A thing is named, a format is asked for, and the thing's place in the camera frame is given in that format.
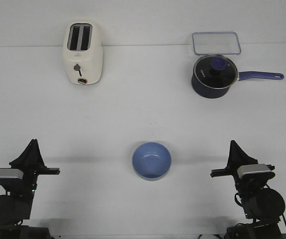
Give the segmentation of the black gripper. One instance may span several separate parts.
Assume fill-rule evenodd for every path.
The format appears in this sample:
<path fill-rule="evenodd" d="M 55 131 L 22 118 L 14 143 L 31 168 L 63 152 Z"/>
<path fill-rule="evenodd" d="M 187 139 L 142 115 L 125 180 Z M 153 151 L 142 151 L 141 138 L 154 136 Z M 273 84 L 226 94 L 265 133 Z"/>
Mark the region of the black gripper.
<path fill-rule="evenodd" d="M 23 153 L 9 163 L 11 169 L 19 169 L 23 172 L 22 183 L 16 183 L 9 190 L 9 195 L 18 197 L 34 197 L 37 189 L 39 175 L 59 175 L 59 168 L 46 167 L 41 156 L 37 139 L 32 139 Z"/>
<path fill-rule="evenodd" d="M 211 171 L 210 176 L 222 177 L 232 176 L 235 182 L 235 188 L 239 194 L 253 194 L 258 190 L 264 188 L 267 182 L 275 177 L 275 166 L 266 164 L 272 172 L 261 174 L 245 175 L 242 179 L 238 177 L 237 169 L 243 165 L 258 164 L 258 161 L 248 156 L 243 149 L 237 144 L 236 141 L 230 142 L 229 156 L 227 166 L 224 169 L 214 169 Z"/>

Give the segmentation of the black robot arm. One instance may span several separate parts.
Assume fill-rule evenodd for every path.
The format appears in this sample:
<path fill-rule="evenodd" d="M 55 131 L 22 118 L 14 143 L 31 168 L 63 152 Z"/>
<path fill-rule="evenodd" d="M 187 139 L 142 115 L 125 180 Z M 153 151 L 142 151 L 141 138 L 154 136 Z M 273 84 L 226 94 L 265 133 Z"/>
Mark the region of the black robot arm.
<path fill-rule="evenodd" d="M 48 228 L 23 225 L 31 215 L 39 175 L 58 175 L 59 168 L 48 168 L 42 159 L 37 139 L 23 153 L 0 168 L 0 239 L 50 239 Z"/>
<path fill-rule="evenodd" d="M 232 176 L 236 194 L 234 201 L 252 223 L 237 223 L 226 229 L 225 239 L 282 239 L 278 223 L 285 212 L 282 195 L 268 186 L 275 177 L 275 167 L 260 164 L 248 156 L 236 141 L 230 142 L 227 165 L 213 169 L 210 176 Z"/>

